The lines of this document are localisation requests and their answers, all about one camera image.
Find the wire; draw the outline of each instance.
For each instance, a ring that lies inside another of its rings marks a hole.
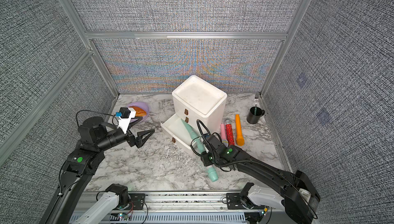
[[[115,120],[117,121],[116,126],[119,125],[119,121],[118,121],[118,119],[116,118],[116,116],[113,116],[113,117],[112,117],[112,124],[114,124],[114,122],[113,122],[113,119],[114,119],[114,118],[115,118]]]
[[[230,168],[230,170],[224,170],[224,169],[220,168],[220,170],[223,171],[223,172],[230,172],[231,168]]]
[[[131,212],[131,215],[129,216],[129,218],[133,215],[133,209],[134,209],[134,203],[133,202],[130,202],[131,203],[131,210],[127,213],[127,214],[130,214],[130,212]]]
[[[203,155],[203,154],[200,154],[200,153],[198,153],[196,150],[195,150],[195,148],[193,147],[193,141],[194,140],[196,140],[197,138],[194,138],[192,141],[191,141],[191,143],[190,143],[190,148],[191,148],[191,150],[197,155],[197,156],[199,156],[200,158],[203,158],[204,156],[206,156],[206,155]]]
[[[78,123],[78,114],[79,114],[80,112],[82,112],[82,111],[88,111],[88,112],[93,112],[93,113],[97,113],[97,114],[105,114],[105,115],[110,115],[110,116],[112,116],[112,117],[115,117],[115,115],[113,115],[113,114],[106,114],[106,113],[101,113],[101,112],[97,112],[97,111],[93,111],[93,110],[89,110],[89,109],[82,109],[82,110],[78,111],[78,112],[75,114],[76,125],[77,125],[78,127],[79,127],[79,123]]]
[[[98,192],[98,193],[96,194],[96,201],[99,200],[99,199],[98,199],[98,196],[99,196],[100,192]]]
[[[146,217],[145,217],[145,220],[141,223],[141,224],[144,224],[145,223],[145,221],[147,220],[147,218],[148,218],[148,213],[149,213],[149,209],[148,209],[148,206],[147,206],[147,204],[144,202],[144,204],[145,204],[145,206],[147,207],[147,215],[146,215]]]
[[[79,180],[77,180],[76,182],[74,182],[74,183],[72,183],[71,185],[69,185],[69,187],[67,187],[66,190],[65,190],[64,192],[67,192],[68,189],[69,189],[73,184],[77,183],[78,181],[79,181]],[[53,209],[55,208],[56,203],[57,203],[57,201],[59,200],[59,198],[60,198],[60,195],[57,196],[57,199],[56,199],[56,201],[54,202],[54,204],[53,204],[53,206],[52,206],[52,209],[50,210],[50,212],[49,212],[49,214],[48,214],[48,217],[47,217],[45,223],[48,221],[50,215],[52,214],[52,211],[53,211]]]
[[[271,216],[272,216],[272,207],[271,207],[271,211],[269,212],[269,218],[268,218],[268,221],[266,222],[266,224],[269,223],[269,220],[271,219]]]
[[[66,164],[66,162],[67,162],[67,160],[63,162],[63,165],[62,165],[62,167],[61,167],[60,170],[59,170],[59,187],[60,187],[60,193],[61,193],[61,195],[63,195],[63,192],[62,192],[62,182],[60,181],[60,176],[62,175],[62,169],[63,169],[63,167],[64,167],[64,164]]]

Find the gray fabric wall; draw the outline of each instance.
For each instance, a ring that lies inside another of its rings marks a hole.
[[[71,0],[88,31],[287,31],[300,0]]]
[[[58,186],[58,173],[80,138],[75,114],[81,109],[108,112],[113,96],[88,59],[8,160],[0,167],[0,222],[15,223],[23,211],[38,223]],[[97,116],[81,112],[79,122]]]
[[[71,2],[88,31],[287,32],[300,0]],[[94,42],[119,91],[127,93],[171,92],[192,74],[226,92],[256,92],[280,45],[220,39]]]
[[[393,0],[312,0],[264,97],[321,223],[393,223]]]
[[[1,0],[0,12],[2,143],[85,47],[57,0]],[[0,167],[0,223],[39,222],[79,139],[75,113],[108,112],[112,99],[88,59]]]
[[[0,0],[0,144],[85,49],[57,0]]]
[[[225,92],[259,91],[280,40],[94,40],[119,92],[171,92],[195,74]]]

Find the orange tube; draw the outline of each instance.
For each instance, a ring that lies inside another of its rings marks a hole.
[[[241,120],[239,119],[239,114],[235,115],[235,129],[237,131],[237,145],[243,146],[245,144],[245,140],[242,136]]]

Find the metal fork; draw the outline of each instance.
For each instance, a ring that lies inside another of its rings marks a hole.
[[[260,93],[257,92],[256,95],[254,96],[254,102],[255,102],[255,105],[254,105],[254,115],[256,115],[256,113],[257,113],[257,104],[258,104],[258,102],[259,102],[259,97],[260,97]]]

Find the white drawer unit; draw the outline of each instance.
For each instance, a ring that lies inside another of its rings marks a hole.
[[[173,92],[175,113],[198,131],[196,120],[201,120],[211,133],[220,133],[227,94],[192,75]]]
[[[160,126],[163,128],[164,134],[168,136],[169,141],[172,141],[176,146],[179,146],[190,155],[194,155],[194,152],[190,148],[190,134],[179,116],[174,114],[165,123],[161,123]]]

